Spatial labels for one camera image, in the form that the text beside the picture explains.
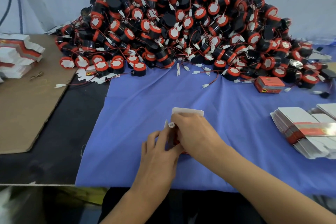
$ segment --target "stack of white cartons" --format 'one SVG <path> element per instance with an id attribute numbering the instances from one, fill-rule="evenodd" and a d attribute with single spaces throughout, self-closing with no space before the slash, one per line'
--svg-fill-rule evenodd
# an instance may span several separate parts
<path id="1" fill-rule="evenodd" d="M 0 78 L 21 78 L 42 59 L 44 50 L 28 35 L 0 34 Z"/>
<path id="2" fill-rule="evenodd" d="M 336 104 L 317 104 L 310 113 L 300 107 L 279 107 L 271 117 L 306 158 L 336 159 Z"/>

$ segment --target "blue tablecloth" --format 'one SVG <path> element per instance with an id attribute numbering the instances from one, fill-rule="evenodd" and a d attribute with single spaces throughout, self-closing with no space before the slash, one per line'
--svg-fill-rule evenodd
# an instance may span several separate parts
<path id="1" fill-rule="evenodd" d="M 261 94 L 253 84 L 233 83 L 219 76 L 192 74 L 176 67 L 147 69 L 141 78 L 130 74 L 111 80 L 104 108 L 86 145 L 77 186 L 129 187 L 136 176 L 141 143 L 161 130 L 173 107 L 204 110 L 204 116 L 226 144 L 242 156 L 304 194 L 336 197 L 336 160 L 306 159 L 284 139 L 270 113 L 278 107 L 308 110 L 334 102 L 292 88 L 288 93 Z M 172 188 L 236 192 L 228 183 L 188 155 L 179 158 Z"/>

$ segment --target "black tabletop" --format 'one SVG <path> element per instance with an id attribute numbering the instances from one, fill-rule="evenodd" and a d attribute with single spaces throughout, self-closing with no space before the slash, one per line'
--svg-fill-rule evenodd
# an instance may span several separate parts
<path id="1" fill-rule="evenodd" d="M 71 83 L 81 82 L 75 76 Z M 109 82 L 69 86 L 32 149 L 0 155 L 0 184 L 75 184 L 108 88 Z"/>

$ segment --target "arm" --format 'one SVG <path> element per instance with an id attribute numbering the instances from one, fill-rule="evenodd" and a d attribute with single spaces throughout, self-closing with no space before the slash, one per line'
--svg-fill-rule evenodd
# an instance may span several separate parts
<path id="1" fill-rule="evenodd" d="M 226 145 L 205 118 L 174 114 L 171 121 L 188 153 L 236 188 L 267 223 L 336 223 L 336 215 Z"/>
<path id="2" fill-rule="evenodd" d="M 140 167 L 132 187 L 101 224 L 143 224 L 167 196 L 183 151 L 181 145 L 165 151 L 170 131 L 167 127 L 153 132 L 142 144 Z"/>

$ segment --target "hand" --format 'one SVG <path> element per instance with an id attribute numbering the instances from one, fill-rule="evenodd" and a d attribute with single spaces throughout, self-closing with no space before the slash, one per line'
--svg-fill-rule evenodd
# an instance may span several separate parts
<path id="1" fill-rule="evenodd" d="M 179 144 L 165 151 L 169 127 L 155 131 L 142 143 L 141 161 L 138 173 L 130 191 L 156 209 L 167 196 L 176 175 L 176 166 L 183 147 Z"/>
<path id="2" fill-rule="evenodd" d="M 178 126 L 177 139 L 196 160 L 214 147 L 226 145 L 208 121 L 194 113 L 175 113 L 171 121 Z"/>

